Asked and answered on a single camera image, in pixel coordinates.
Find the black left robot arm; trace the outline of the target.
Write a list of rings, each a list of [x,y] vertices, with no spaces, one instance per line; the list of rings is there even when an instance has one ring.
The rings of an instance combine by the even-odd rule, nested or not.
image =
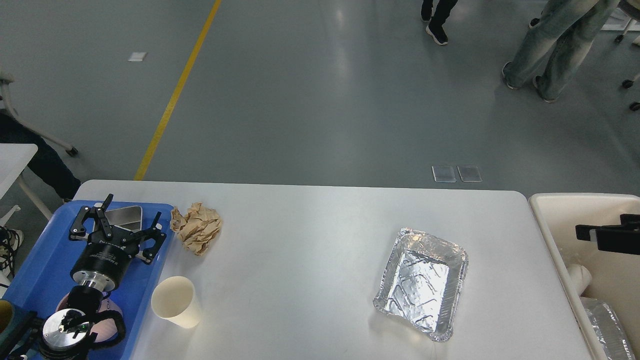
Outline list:
[[[127,360],[173,234],[166,203],[76,200],[1,299],[3,360]]]

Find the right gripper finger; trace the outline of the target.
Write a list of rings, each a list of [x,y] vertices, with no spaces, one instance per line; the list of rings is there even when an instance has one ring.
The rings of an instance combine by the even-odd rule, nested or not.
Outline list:
[[[578,240],[597,244],[600,251],[627,255],[640,254],[640,215],[620,214],[619,225],[586,225],[574,227]]]

